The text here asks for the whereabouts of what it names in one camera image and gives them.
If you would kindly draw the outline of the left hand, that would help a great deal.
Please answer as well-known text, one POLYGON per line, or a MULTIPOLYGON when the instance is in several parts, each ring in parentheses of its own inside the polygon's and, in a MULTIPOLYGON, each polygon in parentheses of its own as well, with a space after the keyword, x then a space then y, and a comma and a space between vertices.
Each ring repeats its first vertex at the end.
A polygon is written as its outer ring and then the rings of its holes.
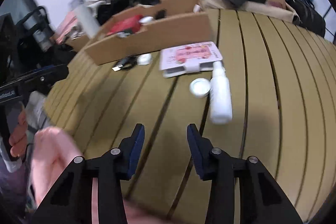
POLYGON ((18 116, 18 124, 14 131, 11 133, 9 144, 11 145, 11 156, 20 157, 22 156, 27 147, 27 135, 26 131, 28 129, 28 123, 26 118, 25 110, 22 110, 18 116))

